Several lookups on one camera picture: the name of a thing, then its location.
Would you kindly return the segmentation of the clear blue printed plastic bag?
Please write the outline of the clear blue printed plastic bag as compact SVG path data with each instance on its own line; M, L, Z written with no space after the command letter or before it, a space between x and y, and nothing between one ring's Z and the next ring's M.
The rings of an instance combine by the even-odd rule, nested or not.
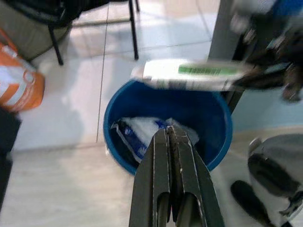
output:
M154 134L158 130L166 129L169 126L183 129L193 145L199 141L199 136L193 129L172 118L162 120L155 117L124 117L114 122L111 129L117 132L133 158L140 163Z

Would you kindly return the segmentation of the orange white shopping bag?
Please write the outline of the orange white shopping bag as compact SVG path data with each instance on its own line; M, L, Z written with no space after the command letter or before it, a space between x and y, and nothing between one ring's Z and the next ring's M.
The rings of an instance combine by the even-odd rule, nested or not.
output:
M0 29L0 106L11 112L38 107L44 96L44 76L19 56L16 46Z

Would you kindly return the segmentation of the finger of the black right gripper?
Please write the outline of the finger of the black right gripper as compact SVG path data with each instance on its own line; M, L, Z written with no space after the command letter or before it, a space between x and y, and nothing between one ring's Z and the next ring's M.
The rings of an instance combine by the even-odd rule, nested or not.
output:
M273 89L284 84L286 65L277 64L268 68L255 67L242 78L233 82L233 86L241 89Z

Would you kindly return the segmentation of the blue round waste bin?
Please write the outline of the blue round waste bin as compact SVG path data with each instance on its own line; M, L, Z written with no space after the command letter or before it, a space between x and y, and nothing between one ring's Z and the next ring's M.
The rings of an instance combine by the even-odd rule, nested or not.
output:
M193 129L197 147L209 171L227 154L232 142L232 117L225 100L216 92L163 90L130 80L110 99L103 120L105 144L116 162L135 175L138 162L111 126L123 117L172 118Z

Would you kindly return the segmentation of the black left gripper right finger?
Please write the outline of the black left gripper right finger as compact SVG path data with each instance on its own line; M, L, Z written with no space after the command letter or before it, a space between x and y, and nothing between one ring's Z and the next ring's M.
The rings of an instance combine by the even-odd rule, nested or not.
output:
M169 128L176 227L225 227L210 173L187 133Z

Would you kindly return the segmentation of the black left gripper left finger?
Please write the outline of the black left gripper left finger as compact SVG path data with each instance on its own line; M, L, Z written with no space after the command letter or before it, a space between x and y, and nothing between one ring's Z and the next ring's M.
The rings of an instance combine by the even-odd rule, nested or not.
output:
M129 227L166 227L170 216L169 139L158 130L134 178Z

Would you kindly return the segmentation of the white green snack package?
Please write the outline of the white green snack package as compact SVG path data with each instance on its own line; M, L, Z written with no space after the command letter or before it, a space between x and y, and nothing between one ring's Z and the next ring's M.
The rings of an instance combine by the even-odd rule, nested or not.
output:
M131 78L155 89L230 91L254 69L240 61L159 59L135 67Z

